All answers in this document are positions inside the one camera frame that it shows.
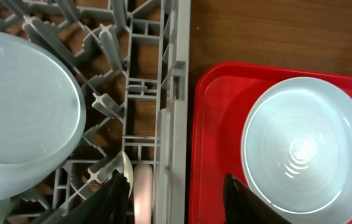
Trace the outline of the grey plastic dishwasher rack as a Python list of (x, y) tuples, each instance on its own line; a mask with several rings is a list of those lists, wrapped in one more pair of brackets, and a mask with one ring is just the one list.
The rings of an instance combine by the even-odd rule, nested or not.
[(2, 223), (71, 221), (122, 160), (152, 167), (152, 223), (185, 223), (190, 16), (190, 1), (0, 1), (0, 31), (65, 62), (87, 112), (72, 154)]

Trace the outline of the white plastic fork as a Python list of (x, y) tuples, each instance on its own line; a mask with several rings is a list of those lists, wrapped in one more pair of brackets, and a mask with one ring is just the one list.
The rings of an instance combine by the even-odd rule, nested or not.
[(134, 169), (135, 224), (151, 224), (153, 170), (149, 164), (138, 164)]

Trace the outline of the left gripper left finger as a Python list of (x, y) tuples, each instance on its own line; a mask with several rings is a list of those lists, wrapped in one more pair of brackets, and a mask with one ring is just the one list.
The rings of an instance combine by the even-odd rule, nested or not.
[(63, 216), (59, 209), (49, 210), (33, 223), (47, 224), (125, 224), (131, 186), (127, 178), (115, 172), (92, 196)]

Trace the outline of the light blue round plate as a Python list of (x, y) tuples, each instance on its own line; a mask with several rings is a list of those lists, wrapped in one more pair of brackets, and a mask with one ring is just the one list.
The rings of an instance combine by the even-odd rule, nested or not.
[(291, 223), (352, 220), (352, 98), (319, 78), (296, 77), (254, 103), (241, 137), (249, 188)]

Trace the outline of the light blue bowl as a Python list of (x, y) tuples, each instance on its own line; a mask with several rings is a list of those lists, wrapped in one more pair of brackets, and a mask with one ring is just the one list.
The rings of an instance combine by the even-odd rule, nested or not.
[(0, 32), (0, 200), (54, 171), (80, 142), (83, 93), (53, 54)]

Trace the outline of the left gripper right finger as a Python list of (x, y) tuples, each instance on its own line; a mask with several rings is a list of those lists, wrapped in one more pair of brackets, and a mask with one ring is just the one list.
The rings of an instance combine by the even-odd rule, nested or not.
[(223, 203), (227, 224), (290, 224), (230, 173), (225, 175)]

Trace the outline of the red plastic serving tray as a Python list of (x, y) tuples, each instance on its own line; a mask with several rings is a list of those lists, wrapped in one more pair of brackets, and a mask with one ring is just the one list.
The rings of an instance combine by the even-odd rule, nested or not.
[(315, 77), (352, 97), (352, 76), (224, 62), (209, 68), (195, 88), (188, 205), (189, 223), (224, 223), (227, 173), (244, 181), (241, 136), (255, 101), (272, 85), (293, 77)]

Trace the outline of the white plastic spoon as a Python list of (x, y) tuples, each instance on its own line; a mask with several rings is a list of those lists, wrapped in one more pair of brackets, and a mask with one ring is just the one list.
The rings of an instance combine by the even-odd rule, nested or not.
[(121, 151), (122, 156), (123, 156), (123, 175), (127, 179), (127, 182), (130, 185), (129, 189), (129, 196), (132, 194), (132, 189), (133, 189), (133, 183), (134, 183), (134, 171), (132, 168), (131, 161), (127, 154), (124, 151)]

